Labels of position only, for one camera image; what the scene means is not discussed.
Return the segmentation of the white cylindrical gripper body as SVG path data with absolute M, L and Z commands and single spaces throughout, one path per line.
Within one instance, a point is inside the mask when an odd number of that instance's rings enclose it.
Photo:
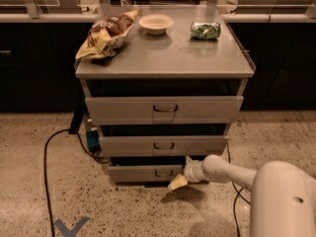
M 184 168 L 184 176 L 190 183 L 205 181 L 206 177 L 203 172 L 202 162 L 199 160 L 193 160 L 191 164 L 186 164 Z

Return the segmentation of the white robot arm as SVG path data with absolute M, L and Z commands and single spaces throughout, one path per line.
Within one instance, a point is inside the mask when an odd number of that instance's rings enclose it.
M 292 164 L 272 161 L 255 171 L 216 155 L 187 158 L 168 189 L 201 181 L 233 182 L 251 193 L 250 237 L 316 237 L 316 180 Z

